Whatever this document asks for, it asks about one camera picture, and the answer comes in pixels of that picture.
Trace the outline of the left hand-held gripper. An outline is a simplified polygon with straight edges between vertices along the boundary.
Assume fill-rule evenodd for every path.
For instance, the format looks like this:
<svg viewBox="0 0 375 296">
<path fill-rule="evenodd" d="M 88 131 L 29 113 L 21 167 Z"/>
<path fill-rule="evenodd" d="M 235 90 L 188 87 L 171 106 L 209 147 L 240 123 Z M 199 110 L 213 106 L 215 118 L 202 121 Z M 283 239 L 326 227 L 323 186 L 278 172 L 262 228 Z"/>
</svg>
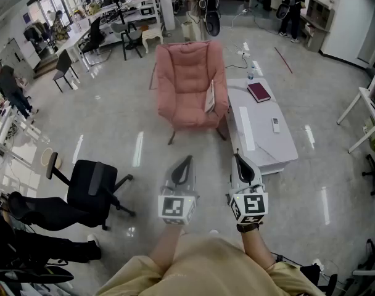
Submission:
<svg viewBox="0 0 375 296">
<path fill-rule="evenodd" d="M 169 167 L 158 196 L 159 218 L 166 224 L 189 224 L 199 198 L 195 184 L 193 156 L 183 157 Z"/>
</svg>

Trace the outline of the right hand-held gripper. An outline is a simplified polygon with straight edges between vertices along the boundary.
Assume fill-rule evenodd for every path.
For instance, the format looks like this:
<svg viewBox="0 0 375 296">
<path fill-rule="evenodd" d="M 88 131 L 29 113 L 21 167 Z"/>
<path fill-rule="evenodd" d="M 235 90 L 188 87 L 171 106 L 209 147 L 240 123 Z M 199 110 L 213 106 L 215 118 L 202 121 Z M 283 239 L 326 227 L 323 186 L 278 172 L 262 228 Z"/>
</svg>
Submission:
<svg viewBox="0 0 375 296">
<path fill-rule="evenodd" d="M 268 214 L 268 193 L 258 166 L 238 153 L 231 160 L 228 205 L 238 224 L 260 223 Z"/>
</svg>

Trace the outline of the white magazine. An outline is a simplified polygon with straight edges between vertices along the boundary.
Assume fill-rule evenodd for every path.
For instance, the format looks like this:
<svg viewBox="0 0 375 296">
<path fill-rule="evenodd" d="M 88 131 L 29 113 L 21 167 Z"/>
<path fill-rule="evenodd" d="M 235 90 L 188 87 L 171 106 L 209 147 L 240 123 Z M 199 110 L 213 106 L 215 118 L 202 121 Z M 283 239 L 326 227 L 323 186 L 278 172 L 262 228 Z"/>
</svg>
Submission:
<svg viewBox="0 0 375 296">
<path fill-rule="evenodd" d="M 211 80 L 210 85 L 206 92 L 204 112 L 211 113 L 214 108 L 215 108 L 214 81 Z"/>
</svg>

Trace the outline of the pink cushioned armchair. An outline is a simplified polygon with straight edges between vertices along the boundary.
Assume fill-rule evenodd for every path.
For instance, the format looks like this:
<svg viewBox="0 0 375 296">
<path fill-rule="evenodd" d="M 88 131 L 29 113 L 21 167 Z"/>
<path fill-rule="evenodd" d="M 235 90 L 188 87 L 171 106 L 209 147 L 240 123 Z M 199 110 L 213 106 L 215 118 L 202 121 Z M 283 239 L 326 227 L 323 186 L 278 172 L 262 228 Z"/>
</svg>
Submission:
<svg viewBox="0 0 375 296">
<path fill-rule="evenodd" d="M 214 81 L 215 108 L 205 113 L 205 97 Z M 155 49 L 154 81 L 157 86 L 158 114 L 175 134 L 183 130 L 215 129 L 228 109 L 223 46 L 219 40 L 161 44 Z"/>
</svg>

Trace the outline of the person's right forearm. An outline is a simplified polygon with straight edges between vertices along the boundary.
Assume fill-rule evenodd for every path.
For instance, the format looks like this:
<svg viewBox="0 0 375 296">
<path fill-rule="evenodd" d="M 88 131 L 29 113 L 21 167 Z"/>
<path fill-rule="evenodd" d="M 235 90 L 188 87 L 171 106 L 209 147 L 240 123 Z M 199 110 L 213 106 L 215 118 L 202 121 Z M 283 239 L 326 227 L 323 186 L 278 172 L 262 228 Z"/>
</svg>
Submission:
<svg viewBox="0 0 375 296">
<path fill-rule="evenodd" d="M 245 254 L 264 270 L 267 270 L 276 263 L 258 229 L 242 232 L 241 237 Z"/>
</svg>

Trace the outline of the white marble coffee table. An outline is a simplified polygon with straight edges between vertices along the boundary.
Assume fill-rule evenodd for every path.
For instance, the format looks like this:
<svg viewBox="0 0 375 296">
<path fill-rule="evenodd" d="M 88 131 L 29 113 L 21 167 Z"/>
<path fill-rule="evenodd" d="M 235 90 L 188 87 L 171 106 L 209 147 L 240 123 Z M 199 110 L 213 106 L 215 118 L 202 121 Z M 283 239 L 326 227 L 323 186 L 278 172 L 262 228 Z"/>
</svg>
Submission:
<svg viewBox="0 0 375 296">
<path fill-rule="evenodd" d="M 270 94 L 269 101 L 257 103 L 247 89 L 261 83 Z M 298 159 L 297 149 L 279 104 L 264 78 L 228 79 L 229 110 L 226 122 L 233 151 L 254 162 L 263 175 L 278 173 Z M 272 118 L 279 120 L 281 132 L 274 133 Z"/>
</svg>

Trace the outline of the black wristwatch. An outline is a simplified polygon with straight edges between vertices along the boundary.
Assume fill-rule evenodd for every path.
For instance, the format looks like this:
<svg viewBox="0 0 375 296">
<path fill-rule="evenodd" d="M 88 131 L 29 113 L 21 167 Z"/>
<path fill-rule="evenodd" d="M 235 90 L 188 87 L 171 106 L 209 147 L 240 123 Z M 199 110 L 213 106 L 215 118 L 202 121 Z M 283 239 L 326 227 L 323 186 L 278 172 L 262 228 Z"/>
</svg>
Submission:
<svg viewBox="0 0 375 296">
<path fill-rule="evenodd" d="M 238 230 L 240 233 L 247 233 L 247 232 L 253 231 L 253 230 L 255 230 L 255 229 L 258 229 L 259 226 L 260 226 L 259 223 L 237 224 L 237 225 L 236 225 L 237 230 Z"/>
</svg>

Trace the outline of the person's beige shirt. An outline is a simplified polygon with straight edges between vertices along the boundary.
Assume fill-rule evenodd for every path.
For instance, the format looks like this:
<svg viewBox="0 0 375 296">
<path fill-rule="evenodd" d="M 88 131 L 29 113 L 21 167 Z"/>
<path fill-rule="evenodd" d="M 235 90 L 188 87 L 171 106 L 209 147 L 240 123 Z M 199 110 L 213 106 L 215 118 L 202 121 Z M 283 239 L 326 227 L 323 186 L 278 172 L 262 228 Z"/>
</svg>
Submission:
<svg viewBox="0 0 375 296">
<path fill-rule="evenodd" d="M 96 296 L 324 296 L 295 266 L 263 269 L 222 237 L 185 234 L 166 272 L 134 256 Z"/>
</svg>

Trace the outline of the red floor stick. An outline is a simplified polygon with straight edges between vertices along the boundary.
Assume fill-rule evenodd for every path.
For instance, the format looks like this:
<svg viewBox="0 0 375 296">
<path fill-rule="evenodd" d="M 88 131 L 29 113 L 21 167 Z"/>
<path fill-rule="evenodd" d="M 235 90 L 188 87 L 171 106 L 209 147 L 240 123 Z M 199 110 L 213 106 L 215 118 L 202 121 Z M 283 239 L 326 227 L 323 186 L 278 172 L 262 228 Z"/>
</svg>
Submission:
<svg viewBox="0 0 375 296">
<path fill-rule="evenodd" d="M 282 59 L 282 61 L 284 62 L 284 64 L 286 65 L 288 71 L 290 71 L 291 74 L 293 74 L 293 71 L 291 69 L 291 67 L 289 66 L 289 64 L 287 63 L 286 59 L 284 58 L 284 56 L 280 53 L 280 51 L 277 49 L 277 47 L 274 47 L 274 50 L 278 53 L 278 55 L 280 56 L 280 58 Z"/>
</svg>

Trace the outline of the round wooden stool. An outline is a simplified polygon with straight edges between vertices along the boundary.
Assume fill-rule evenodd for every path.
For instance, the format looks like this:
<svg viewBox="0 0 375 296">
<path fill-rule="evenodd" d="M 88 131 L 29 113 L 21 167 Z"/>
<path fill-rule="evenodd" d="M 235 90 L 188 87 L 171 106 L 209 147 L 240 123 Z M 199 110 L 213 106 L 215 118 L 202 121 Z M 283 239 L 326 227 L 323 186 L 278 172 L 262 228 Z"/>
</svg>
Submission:
<svg viewBox="0 0 375 296">
<path fill-rule="evenodd" d="M 47 147 L 43 151 L 42 156 L 41 156 L 41 164 L 42 164 L 42 166 L 44 166 L 44 167 L 48 166 L 52 154 L 53 154 L 53 150 L 50 147 Z M 57 169 L 60 169 L 61 166 L 62 166 L 62 160 L 61 160 L 61 158 L 59 156 L 57 156 L 56 162 L 55 162 L 55 167 Z"/>
</svg>

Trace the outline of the white waste bin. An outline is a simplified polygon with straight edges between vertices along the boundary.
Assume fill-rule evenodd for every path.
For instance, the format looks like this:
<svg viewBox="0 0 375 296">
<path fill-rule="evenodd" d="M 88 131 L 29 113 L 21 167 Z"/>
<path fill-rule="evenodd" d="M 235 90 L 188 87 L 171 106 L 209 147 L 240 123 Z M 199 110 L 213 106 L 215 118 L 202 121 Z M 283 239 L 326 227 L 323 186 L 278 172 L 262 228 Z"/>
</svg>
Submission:
<svg viewBox="0 0 375 296">
<path fill-rule="evenodd" d="M 183 37 L 186 42 L 195 41 L 195 34 L 193 30 L 192 22 L 186 21 L 181 24 Z"/>
</svg>

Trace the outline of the grey shell chair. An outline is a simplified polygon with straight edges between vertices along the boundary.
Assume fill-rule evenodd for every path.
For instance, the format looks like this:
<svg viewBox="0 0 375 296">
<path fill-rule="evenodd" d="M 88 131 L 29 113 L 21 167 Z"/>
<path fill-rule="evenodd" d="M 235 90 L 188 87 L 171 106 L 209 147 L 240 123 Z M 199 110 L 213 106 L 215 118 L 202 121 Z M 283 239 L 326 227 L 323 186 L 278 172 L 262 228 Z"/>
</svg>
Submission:
<svg viewBox="0 0 375 296">
<path fill-rule="evenodd" d="M 114 35 L 122 42 L 123 57 L 126 58 L 126 50 L 134 50 L 140 58 L 142 58 L 141 52 L 138 46 L 142 44 L 142 31 L 137 30 L 133 23 L 122 24 L 122 23 L 111 23 L 110 28 Z"/>
</svg>

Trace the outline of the black dining chair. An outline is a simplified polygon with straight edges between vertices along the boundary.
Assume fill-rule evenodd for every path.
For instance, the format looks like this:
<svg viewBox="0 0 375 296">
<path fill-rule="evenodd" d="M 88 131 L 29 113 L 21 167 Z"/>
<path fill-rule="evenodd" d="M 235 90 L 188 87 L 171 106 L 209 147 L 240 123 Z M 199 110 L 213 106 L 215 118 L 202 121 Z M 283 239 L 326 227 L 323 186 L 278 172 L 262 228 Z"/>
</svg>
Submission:
<svg viewBox="0 0 375 296">
<path fill-rule="evenodd" d="M 76 74 L 75 70 L 72 67 L 72 60 L 67 52 L 67 50 L 63 50 L 60 53 L 60 56 L 56 63 L 56 74 L 53 76 L 53 81 L 58 87 L 60 92 L 63 92 L 60 85 L 58 84 L 59 79 L 64 79 L 64 81 L 68 84 L 68 86 L 73 89 L 71 83 L 68 81 L 66 74 L 67 72 L 71 72 L 72 76 L 74 76 L 77 80 L 79 80 L 78 75 Z"/>
</svg>

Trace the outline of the black hanging backpack rig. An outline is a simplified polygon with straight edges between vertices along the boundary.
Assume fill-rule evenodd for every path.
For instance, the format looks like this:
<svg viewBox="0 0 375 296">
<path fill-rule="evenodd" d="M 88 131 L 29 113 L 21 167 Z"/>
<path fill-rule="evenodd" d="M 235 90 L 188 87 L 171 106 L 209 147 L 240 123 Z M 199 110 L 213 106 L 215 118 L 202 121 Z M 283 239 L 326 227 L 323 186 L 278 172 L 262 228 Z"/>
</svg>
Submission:
<svg viewBox="0 0 375 296">
<path fill-rule="evenodd" d="M 203 20 L 207 33 L 218 36 L 220 32 L 220 0 L 196 0 L 199 17 Z"/>
</svg>

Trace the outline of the long white desk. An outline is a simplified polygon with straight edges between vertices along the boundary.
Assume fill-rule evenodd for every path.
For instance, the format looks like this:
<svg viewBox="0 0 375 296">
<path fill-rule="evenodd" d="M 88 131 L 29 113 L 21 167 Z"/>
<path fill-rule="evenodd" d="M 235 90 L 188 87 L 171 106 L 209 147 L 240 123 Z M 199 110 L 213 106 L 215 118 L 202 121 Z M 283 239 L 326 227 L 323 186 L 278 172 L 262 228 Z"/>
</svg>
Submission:
<svg viewBox="0 0 375 296">
<path fill-rule="evenodd" d="M 63 43 L 63 45 L 61 45 L 61 47 L 58 47 L 55 55 L 59 57 L 64 50 L 72 50 L 75 57 L 79 60 L 81 66 L 83 67 L 83 70 L 85 72 L 89 72 L 90 65 L 85 59 L 85 56 L 81 54 L 80 48 L 78 46 L 79 42 L 83 40 L 83 38 L 89 33 L 89 31 L 90 28 L 87 28 L 79 31 L 78 33 L 73 33 L 72 36 L 65 43 Z"/>
</svg>

